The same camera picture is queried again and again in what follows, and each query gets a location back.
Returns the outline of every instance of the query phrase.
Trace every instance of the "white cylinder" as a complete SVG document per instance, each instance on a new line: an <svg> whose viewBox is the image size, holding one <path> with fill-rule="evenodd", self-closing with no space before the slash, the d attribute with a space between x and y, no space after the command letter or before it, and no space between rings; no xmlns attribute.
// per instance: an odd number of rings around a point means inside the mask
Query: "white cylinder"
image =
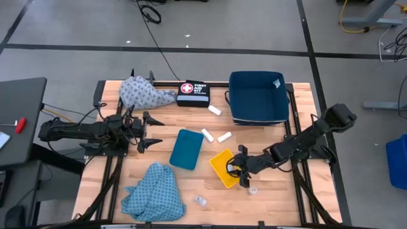
<svg viewBox="0 0 407 229"><path fill-rule="evenodd" d="M247 189L247 192L250 194L250 195L255 195L255 194L257 194L257 188L248 188Z"/></svg>
<svg viewBox="0 0 407 229"><path fill-rule="evenodd" d="M214 141L214 138L211 136L211 134L210 134L207 130L202 129L201 131L202 131L203 136L205 136L205 138L206 138L209 142Z"/></svg>
<svg viewBox="0 0 407 229"><path fill-rule="evenodd" d="M226 139L228 139L229 137L231 137L231 132L227 132L224 135L222 135L221 137L218 137L217 141L219 143L224 142Z"/></svg>
<svg viewBox="0 0 407 229"><path fill-rule="evenodd" d="M211 111L212 113L214 113L215 115L221 116L222 111L218 108L215 108L214 106L210 105L208 107L208 110Z"/></svg>

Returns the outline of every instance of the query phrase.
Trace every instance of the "crumpled towel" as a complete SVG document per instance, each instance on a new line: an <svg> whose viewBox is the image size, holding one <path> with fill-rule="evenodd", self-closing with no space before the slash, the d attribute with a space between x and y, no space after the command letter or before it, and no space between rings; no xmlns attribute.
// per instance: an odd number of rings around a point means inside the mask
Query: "crumpled towel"
<svg viewBox="0 0 407 229"><path fill-rule="evenodd" d="M151 83L141 76L123 81L119 89L120 98L129 108L134 105L135 110L158 108L176 101L177 94L173 90L157 90Z"/></svg>
<svg viewBox="0 0 407 229"><path fill-rule="evenodd" d="M130 194L121 201L121 213L137 221L174 221L185 215L174 172L158 162L150 165L137 186L125 188Z"/></svg>

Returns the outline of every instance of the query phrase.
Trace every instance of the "red handle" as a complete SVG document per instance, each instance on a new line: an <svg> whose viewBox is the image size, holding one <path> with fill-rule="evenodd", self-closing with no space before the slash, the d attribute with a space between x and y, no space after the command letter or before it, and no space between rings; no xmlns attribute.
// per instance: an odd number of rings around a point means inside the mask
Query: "red handle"
<svg viewBox="0 0 407 229"><path fill-rule="evenodd" d="M21 131L23 131L24 127L25 127L25 123L27 122L27 120L23 117L20 119L20 121L18 121L17 126L15 127L15 132L16 133L21 133Z"/></svg>

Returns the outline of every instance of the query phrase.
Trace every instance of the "teal plastic lid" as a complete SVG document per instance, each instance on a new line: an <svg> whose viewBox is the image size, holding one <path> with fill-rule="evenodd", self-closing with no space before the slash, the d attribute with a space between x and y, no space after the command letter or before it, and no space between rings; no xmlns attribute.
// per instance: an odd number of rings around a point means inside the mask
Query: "teal plastic lid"
<svg viewBox="0 0 407 229"><path fill-rule="evenodd" d="M172 151L170 164L183 169L194 170L204 135L189 130L180 130Z"/></svg>

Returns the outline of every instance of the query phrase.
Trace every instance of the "yellow plastic container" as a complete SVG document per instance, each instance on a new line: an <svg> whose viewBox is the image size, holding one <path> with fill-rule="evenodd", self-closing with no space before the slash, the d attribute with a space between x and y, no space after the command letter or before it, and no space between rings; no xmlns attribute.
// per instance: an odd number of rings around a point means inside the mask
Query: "yellow plastic container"
<svg viewBox="0 0 407 229"><path fill-rule="evenodd" d="M230 176L226 171L226 163L233 157L229 149L225 149L220 154L209 160L210 165L216 171L216 174L221 178L223 184L230 188L239 182L239 178Z"/></svg>

